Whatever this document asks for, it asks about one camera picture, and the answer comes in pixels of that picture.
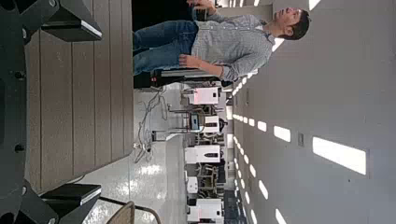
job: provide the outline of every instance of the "electrical cord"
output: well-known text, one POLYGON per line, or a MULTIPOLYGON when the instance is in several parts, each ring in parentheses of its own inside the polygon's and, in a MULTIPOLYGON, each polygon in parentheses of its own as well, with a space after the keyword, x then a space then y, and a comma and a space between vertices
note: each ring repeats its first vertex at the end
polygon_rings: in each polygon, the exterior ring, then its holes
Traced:
POLYGON ((81 176, 79 179, 73 181, 73 182, 69 182, 68 184, 77 184, 79 181, 81 181, 82 179, 84 179, 85 175, 81 176))
POLYGON ((145 107, 145 115, 143 119, 139 122, 139 129, 137 133, 139 143, 134 144, 134 149, 140 149, 140 151, 137 154, 134 163, 139 163, 145 156, 146 161, 151 161, 154 155, 154 152, 152 150, 151 130, 146 128, 147 118, 155 107, 161 105, 163 120, 168 120, 166 101, 163 97, 163 94, 165 92, 166 90, 157 92, 154 97, 152 97, 148 101, 147 104, 145 102, 140 102, 140 104, 143 104, 145 107))

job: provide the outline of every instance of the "man's arm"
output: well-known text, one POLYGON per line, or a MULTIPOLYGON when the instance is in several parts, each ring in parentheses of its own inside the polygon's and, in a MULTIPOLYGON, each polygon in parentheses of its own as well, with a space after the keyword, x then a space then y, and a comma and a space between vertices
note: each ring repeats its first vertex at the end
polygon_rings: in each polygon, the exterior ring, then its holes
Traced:
POLYGON ((202 70, 202 71, 206 71, 210 75, 215 75, 219 79, 223 79, 223 77, 224 77, 223 66, 214 65, 212 63, 207 63, 207 62, 201 60, 199 66, 198 66, 198 69, 202 70))
POLYGON ((268 58, 261 53, 248 54, 227 65, 215 65, 185 54, 179 56, 181 67, 198 68, 225 81, 235 81, 239 77, 262 67, 267 61, 268 58))

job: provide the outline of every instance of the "white machine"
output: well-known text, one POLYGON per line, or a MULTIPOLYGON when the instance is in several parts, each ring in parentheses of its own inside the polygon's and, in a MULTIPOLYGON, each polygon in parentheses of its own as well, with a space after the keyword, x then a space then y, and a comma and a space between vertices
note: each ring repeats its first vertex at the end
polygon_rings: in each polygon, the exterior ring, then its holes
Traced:
POLYGON ((219 87, 195 88, 193 94, 187 94, 192 105, 217 105, 219 103, 219 87))
POLYGON ((216 223, 224 223, 223 206, 221 199, 198 199, 196 206, 189 206, 187 220, 199 222, 205 218, 216 220, 216 223))
POLYGON ((221 155, 219 145, 186 147, 184 150, 187 164, 195 164, 197 162, 220 162, 221 155))
POLYGON ((187 192, 188 193, 198 193, 198 178, 196 176, 188 177, 187 192))
POLYGON ((191 131, 192 133, 219 133, 219 116, 207 116, 205 117, 205 126, 200 124, 198 131, 191 131))

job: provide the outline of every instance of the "plaid shirt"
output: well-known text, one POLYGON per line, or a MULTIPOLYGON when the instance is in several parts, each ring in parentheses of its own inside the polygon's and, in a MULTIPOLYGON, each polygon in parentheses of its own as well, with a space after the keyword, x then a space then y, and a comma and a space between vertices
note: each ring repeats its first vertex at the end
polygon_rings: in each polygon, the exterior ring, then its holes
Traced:
POLYGON ((265 65, 275 44, 274 37, 256 29, 264 21, 255 16, 223 17, 218 12, 207 21, 196 21, 198 34, 191 55, 223 66, 223 79, 235 81, 265 65))

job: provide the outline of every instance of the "table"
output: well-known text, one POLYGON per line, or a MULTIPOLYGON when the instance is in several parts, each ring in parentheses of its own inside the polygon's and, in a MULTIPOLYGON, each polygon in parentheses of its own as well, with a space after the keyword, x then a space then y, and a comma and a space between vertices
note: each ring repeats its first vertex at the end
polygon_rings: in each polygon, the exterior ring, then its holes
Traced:
POLYGON ((26 48, 26 178, 37 193, 128 156, 134 97, 131 0, 84 0, 100 42, 66 43, 37 32, 26 48))

